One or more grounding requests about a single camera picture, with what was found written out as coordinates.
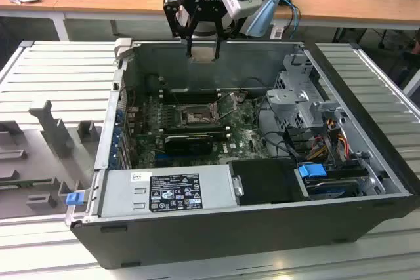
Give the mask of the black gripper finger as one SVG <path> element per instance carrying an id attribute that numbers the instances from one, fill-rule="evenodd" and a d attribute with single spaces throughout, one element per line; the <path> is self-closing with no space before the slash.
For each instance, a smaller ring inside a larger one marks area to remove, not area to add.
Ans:
<path id="1" fill-rule="evenodd" d="M 217 16 L 215 18 L 215 32 L 216 32 L 216 46 L 214 61 L 218 60 L 220 57 L 221 44 L 224 40 L 229 38 L 230 34 L 230 19 L 225 18 L 224 16 Z"/>
<path id="2" fill-rule="evenodd" d="M 188 13 L 188 19 L 185 25 L 182 25 L 177 19 L 177 13 L 183 11 Z M 200 6 L 193 5 L 191 0 L 164 0 L 163 11 L 168 21 L 173 37 L 185 39 L 187 43 L 186 57 L 192 57 L 192 36 L 198 25 L 200 17 Z"/>

